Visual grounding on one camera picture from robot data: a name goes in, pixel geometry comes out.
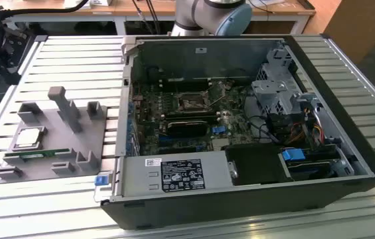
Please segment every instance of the slotted aluminum surface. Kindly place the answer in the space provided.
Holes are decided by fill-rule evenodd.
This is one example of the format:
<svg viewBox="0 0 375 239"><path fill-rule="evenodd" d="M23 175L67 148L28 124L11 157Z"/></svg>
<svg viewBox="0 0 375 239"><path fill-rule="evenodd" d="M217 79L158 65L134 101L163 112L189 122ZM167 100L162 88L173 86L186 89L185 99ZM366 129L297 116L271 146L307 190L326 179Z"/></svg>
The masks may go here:
<svg viewBox="0 0 375 239"><path fill-rule="evenodd" d="M330 40L321 36L295 38L375 148L373 85ZM55 108L55 103L47 100L51 86L64 86L67 98L75 99L78 106L99 100L110 107L103 159L113 164L123 75L121 46L118 36L50 37L39 43L22 83L16 89L11 88L10 102L3 104L0 164L18 128L15 112L22 102L28 101L38 101L43 109ZM302 79L311 90L305 77ZM375 238L375 188L319 210L125 231L94 201L94 180L95 177L88 176L2 184L0 238Z"/></svg>

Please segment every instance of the power supply label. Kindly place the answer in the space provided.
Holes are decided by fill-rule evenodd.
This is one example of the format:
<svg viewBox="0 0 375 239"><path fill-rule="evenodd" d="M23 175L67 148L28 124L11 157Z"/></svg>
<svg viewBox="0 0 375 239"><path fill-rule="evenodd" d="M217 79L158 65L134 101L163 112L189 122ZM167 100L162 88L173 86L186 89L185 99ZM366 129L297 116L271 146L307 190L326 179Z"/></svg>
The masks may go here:
<svg viewBox="0 0 375 239"><path fill-rule="evenodd" d="M201 159L162 162L161 168L166 193L206 188Z"/></svg>

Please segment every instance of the circuit board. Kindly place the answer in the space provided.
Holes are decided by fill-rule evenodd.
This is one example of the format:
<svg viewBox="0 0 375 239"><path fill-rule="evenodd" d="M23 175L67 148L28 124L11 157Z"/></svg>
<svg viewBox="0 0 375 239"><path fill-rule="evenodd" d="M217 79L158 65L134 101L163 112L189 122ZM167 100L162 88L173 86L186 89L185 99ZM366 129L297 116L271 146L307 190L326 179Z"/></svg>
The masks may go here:
<svg viewBox="0 0 375 239"><path fill-rule="evenodd" d="M257 142L243 112L246 86L211 79L207 88L198 84L197 91L187 87L185 92L170 83L138 83L131 90L141 155L219 151Z"/></svg>

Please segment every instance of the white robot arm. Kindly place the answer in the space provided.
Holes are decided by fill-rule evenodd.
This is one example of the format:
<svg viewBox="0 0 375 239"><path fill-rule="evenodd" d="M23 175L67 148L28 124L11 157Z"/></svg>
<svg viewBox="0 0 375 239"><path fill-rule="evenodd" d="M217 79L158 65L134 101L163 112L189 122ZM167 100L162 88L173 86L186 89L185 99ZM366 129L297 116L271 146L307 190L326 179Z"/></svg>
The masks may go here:
<svg viewBox="0 0 375 239"><path fill-rule="evenodd" d="M241 35L253 17L246 0L177 0L173 36Z"/></svg>

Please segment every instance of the blue tab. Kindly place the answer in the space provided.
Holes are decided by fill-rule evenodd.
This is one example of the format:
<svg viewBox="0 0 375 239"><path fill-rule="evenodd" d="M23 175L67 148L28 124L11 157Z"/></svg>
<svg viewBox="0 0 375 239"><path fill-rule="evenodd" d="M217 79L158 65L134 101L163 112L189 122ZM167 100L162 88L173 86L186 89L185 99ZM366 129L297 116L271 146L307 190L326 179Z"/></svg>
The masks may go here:
<svg viewBox="0 0 375 239"><path fill-rule="evenodd" d="M95 185L97 186L106 186L110 184L110 176L109 175L98 175Z"/></svg>
<svg viewBox="0 0 375 239"><path fill-rule="evenodd" d="M305 160L306 155L301 148L290 148L282 153L285 161L289 160Z"/></svg>
<svg viewBox="0 0 375 239"><path fill-rule="evenodd" d="M226 125L213 128L213 133L225 133L225 132L226 132Z"/></svg>

